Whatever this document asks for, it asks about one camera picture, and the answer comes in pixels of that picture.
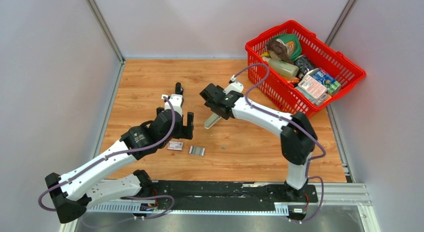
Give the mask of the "grey white stapler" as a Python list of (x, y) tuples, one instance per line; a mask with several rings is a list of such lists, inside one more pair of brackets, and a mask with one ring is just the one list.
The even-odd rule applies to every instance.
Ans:
[(203, 126), (205, 129), (210, 129), (213, 125), (215, 125), (222, 117), (213, 113), (204, 123)]

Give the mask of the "black stapler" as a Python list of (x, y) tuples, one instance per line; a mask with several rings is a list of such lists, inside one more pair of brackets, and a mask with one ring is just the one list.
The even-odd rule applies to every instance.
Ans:
[(175, 84), (175, 94), (177, 94), (177, 95), (183, 95), (184, 94), (184, 89), (183, 89), (182, 84), (180, 82), (177, 82)]

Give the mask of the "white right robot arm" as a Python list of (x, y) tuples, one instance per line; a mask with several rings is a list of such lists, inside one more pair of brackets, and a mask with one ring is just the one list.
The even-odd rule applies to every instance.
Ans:
[(285, 197), (296, 202), (305, 196), (307, 170), (318, 137), (304, 113), (276, 111), (255, 103), (237, 90), (213, 83), (204, 88), (200, 96), (205, 106), (218, 117), (244, 120), (276, 135), (280, 139), (281, 153), (288, 161), (283, 190)]

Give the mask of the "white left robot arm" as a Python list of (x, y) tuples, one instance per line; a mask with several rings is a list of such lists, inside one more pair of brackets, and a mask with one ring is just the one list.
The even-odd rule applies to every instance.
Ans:
[(151, 200), (153, 182), (145, 170), (104, 182), (118, 169), (139, 161), (147, 155), (164, 148), (172, 139), (193, 138), (194, 114), (187, 113), (183, 125), (183, 102), (181, 94), (163, 95), (164, 107), (156, 110), (156, 118), (131, 127), (106, 151), (79, 168), (59, 175), (45, 177), (60, 223), (66, 224), (81, 217), (88, 209), (114, 199), (139, 197)]

